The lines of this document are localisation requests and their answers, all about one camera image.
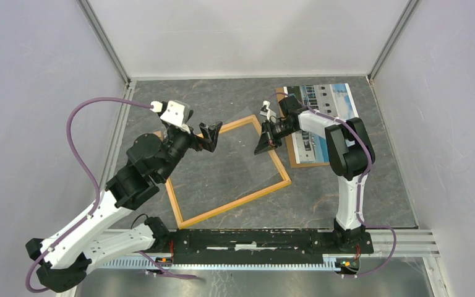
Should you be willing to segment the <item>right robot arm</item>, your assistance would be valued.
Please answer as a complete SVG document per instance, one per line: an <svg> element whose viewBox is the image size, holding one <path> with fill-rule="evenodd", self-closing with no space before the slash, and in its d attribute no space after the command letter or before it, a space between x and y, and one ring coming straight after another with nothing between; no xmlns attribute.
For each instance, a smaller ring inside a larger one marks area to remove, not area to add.
<svg viewBox="0 0 475 297"><path fill-rule="evenodd" d="M374 164L374 149L360 118L341 119L308 106L294 96L280 100L283 117L277 118L270 102L262 103L259 142L254 154L268 152L282 145L282 138L295 132L310 132L325 138L330 168L338 177L339 204L332 231L333 247L349 252L366 235L362 200L367 175Z"/></svg>

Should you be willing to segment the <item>building and sky photo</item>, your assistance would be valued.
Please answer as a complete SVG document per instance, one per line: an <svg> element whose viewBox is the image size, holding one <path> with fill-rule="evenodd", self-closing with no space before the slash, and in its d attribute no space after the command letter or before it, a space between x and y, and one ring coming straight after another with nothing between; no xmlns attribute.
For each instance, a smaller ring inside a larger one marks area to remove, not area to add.
<svg viewBox="0 0 475 297"><path fill-rule="evenodd" d="M294 95L304 105L329 116L350 119L358 112L348 84L285 86L282 91ZM299 131L286 137L289 162L293 168L329 164L326 140L317 134Z"/></svg>

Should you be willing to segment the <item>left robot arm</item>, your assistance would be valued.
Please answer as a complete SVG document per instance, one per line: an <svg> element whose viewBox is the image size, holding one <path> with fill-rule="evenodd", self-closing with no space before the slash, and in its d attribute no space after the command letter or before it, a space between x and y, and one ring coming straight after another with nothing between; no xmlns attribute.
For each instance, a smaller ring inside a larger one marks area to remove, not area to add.
<svg viewBox="0 0 475 297"><path fill-rule="evenodd" d="M84 280L105 262L132 252L164 251L170 232L158 217L148 217L135 228L99 240L113 223L137 210L156 195L189 149L213 152L222 122L200 123L201 136L188 127L185 131L167 125L164 139L149 133L134 140L127 163L105 185L99 199L78 218L46 239L33 238L25 245L34 261L35 273L43 290L61 293Z"/></svg>

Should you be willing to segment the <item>brown backing board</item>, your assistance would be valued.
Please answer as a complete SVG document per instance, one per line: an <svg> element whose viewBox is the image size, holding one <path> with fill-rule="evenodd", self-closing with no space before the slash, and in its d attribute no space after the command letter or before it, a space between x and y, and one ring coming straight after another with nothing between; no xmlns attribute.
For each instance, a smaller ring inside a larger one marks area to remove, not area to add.
<svg viewBox="0 0 475 297"><path fill-rule="evenodd" d="M284 88L276 88L276 100L279 103L286 95ZM328 162L318 162L318 163L297 163L296 162L296 154L293 147L293 138L291 136L285 137L286 147L288 151L288 160L291 168L310 168L310 167L317 167L317 166L329 166Z"/></svg>

